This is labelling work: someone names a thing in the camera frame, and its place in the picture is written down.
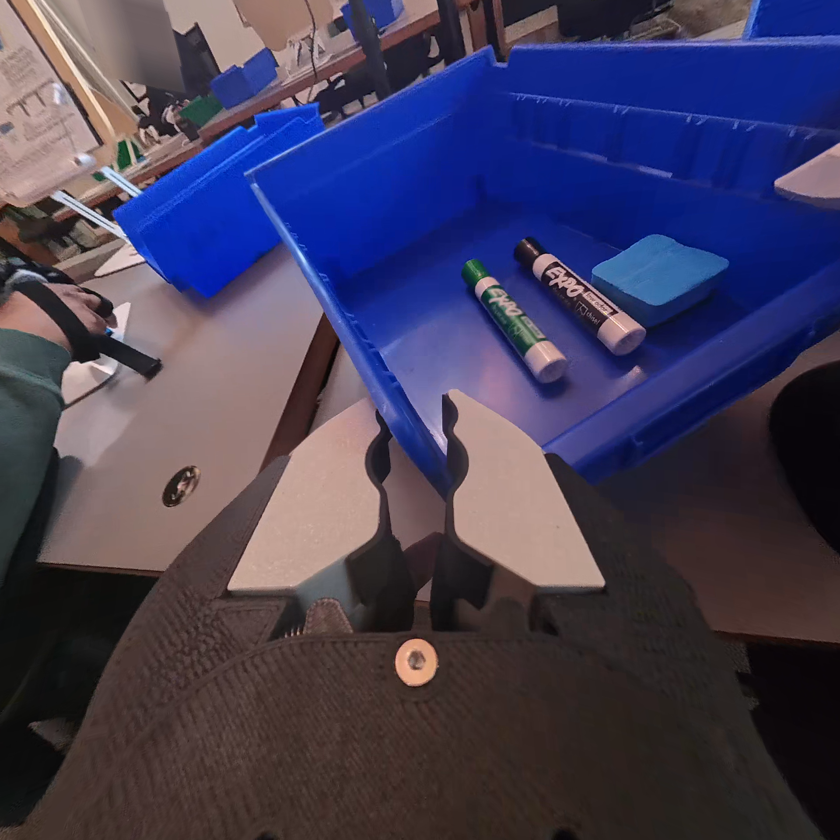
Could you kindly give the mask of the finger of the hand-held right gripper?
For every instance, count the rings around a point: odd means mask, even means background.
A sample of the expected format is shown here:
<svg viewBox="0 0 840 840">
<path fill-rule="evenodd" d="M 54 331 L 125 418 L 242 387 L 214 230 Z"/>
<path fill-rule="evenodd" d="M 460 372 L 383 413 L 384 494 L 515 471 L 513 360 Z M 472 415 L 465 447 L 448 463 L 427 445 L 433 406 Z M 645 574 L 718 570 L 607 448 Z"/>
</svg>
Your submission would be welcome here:
<svg viewBox="0 0 840 840">
<path fill-rule="evenodd" d="M 839 210 L 839 143 L 777 178 L 774 191 L 792 201 Z"/>
</svg>

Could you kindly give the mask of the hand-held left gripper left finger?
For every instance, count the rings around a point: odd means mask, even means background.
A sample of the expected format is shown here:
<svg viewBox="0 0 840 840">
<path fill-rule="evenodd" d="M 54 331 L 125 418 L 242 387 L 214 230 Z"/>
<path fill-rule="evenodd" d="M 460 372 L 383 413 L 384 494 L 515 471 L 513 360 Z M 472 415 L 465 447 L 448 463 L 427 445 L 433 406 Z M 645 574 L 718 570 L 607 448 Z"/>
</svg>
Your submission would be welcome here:
<svg viewBox="0 0 840 840">
<path fill-rule="evenodd" d="M 297 446 L 227 583 L 233 597 L 278 595 L 276 632 L 303 632 L 330 602 L 351 632 L 403 632 L 415 585 L 384 488 L 392 434 L 369 399 Z"/>
</svg>

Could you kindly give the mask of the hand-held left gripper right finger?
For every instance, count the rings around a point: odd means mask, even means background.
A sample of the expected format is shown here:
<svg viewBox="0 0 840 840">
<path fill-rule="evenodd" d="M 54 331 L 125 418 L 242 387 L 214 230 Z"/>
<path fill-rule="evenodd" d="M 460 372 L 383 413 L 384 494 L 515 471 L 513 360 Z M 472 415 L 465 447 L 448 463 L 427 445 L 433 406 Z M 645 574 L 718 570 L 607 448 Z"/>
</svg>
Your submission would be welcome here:
<svg viewBox="0 0 840 840">
<path fill-rule="evenodd" d="M 553 473 L 525 432 L 460 390 L 442 397 L 444 534 L 431 582 L 437 631 L 476 631 L 499 602 L 528 621 L 540 599 L 601 593 L 606 580 Z"/>
</svg>

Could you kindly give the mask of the blue whiteboard eraser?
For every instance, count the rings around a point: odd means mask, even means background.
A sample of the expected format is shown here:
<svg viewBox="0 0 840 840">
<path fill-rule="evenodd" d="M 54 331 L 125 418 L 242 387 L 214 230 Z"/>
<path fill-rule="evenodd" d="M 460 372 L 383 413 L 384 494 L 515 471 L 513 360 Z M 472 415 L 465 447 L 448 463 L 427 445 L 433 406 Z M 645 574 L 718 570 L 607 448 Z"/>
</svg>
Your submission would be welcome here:
<svg viewBox="0 0 840 840">
<path fill-rule="evenodd" d="M 709 298 L 728 259 L 660 234 L 640 239 L 591 271 L 591 283 L 646 329 Z"/>
</svg>

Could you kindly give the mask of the green dry erase marker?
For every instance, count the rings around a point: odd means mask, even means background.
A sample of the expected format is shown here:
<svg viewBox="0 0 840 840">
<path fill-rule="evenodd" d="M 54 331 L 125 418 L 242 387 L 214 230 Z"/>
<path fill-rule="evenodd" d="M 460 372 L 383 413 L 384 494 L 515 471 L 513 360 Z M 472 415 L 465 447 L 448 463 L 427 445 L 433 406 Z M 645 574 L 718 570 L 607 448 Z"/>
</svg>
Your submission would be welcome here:
<svg viewBox="0 0 840 840">
<path fill-rule="evenodd" d="M 560 381 L 568 360 L 484 264 L 466 261 L 461 276 L 532 377 L 544 385 Z"/>
</svg>

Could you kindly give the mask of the black dry erase marker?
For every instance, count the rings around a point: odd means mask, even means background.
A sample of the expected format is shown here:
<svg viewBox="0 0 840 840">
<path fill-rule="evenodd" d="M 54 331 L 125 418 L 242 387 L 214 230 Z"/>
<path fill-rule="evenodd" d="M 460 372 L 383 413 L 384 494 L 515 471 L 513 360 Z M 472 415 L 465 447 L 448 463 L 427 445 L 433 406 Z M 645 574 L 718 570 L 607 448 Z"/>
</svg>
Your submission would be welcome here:
<svg viewBox="0 0 840 840">
<path fill-rule="evenodd" d="M 615 356 L 634 352 L 646 339 L 647 332 L 641 324 L 543 248 L 537 239 L 520 240 L 513 249 L 513 256 Z"/>
</svg>

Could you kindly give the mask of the metal table grommet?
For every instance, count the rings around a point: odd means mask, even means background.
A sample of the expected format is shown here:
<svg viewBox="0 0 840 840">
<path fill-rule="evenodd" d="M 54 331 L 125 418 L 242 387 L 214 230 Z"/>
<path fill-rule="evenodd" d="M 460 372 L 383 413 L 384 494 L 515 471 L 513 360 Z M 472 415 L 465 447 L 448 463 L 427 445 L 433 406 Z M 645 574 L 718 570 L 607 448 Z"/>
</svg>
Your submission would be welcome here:
<svg viewBox="0 0 840 840">
<path fill-rule="evenodd" d="M 165 484 L 161 501 L 165 508 L 176 508 L 183 504 L 198 487 L 201 470 L 195 465 L 179 469 Z"/>
</svg>

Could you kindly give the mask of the black textured cushion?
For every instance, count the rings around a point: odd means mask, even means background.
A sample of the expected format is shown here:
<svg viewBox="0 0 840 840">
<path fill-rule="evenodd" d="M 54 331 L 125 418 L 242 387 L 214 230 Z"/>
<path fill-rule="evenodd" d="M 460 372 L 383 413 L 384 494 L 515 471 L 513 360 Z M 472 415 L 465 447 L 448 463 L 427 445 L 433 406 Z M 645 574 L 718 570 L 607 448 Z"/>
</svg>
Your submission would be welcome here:
<svg viewBox="0 0 840 840">
<path fill-rule="evenodd" d="M 770 409 L 770 439 L 787 484 L 824 542 L 839 552 L 839 362 L 794 378 Z"/>
</svg>

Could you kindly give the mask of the green plastic bin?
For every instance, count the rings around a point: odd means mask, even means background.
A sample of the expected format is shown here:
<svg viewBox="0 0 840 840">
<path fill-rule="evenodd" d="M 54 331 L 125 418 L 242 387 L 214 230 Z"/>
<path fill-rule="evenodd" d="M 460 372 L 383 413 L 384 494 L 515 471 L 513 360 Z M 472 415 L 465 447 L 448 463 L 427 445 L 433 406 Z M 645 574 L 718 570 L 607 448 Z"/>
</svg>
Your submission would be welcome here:
<svg viewBox="0 0 840 840">
<path fill-rule="evenodd" d="M 182 105 L 178 112 L 178 119 L 189 123 L 195 130 L 199 130 L 223 110 L 223 103 L 211 92 Z"/>
</svg>

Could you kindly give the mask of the small blue plastic bin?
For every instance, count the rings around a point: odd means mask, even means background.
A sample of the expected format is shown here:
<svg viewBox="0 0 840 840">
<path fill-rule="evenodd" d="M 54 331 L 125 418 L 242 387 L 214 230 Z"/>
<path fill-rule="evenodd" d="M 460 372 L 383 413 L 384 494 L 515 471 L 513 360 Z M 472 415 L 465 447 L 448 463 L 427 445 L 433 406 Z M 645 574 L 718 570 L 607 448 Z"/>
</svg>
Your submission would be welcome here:
<svg viewBox="0 0 840 840">
<path fill-rule="evenodd" d="M 378 30 L 393 25 L 404 11 L 404 1 L 363 1 L 363 4 Z M 350 3 L 343 4 L 340 12 L 347 28 L 357 39 Z"/>
<path fill-rule="evenodd" d="M 210 88 L 225 109 L 232 109 L 277 81 L 277 59 L 263 48 L 244 65 L 231 66 L 210 82 Z"/>
</svg>

